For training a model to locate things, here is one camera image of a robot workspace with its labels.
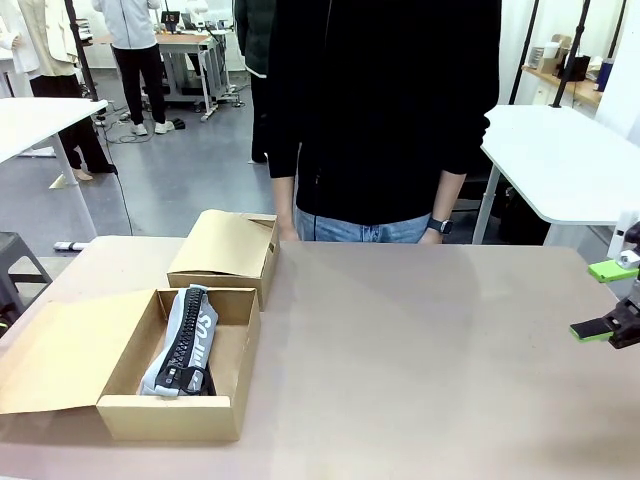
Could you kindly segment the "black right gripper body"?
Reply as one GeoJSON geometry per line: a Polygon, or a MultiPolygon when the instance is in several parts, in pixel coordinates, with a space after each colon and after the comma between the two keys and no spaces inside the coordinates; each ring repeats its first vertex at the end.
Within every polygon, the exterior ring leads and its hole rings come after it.
{"type": "Polygon", "coordinates": [[[606,325],[612,332],[609,343],[615,349],[638,344],[640,341],[639,296],[633,294],[620,300],[606,315],[606,325]]]}

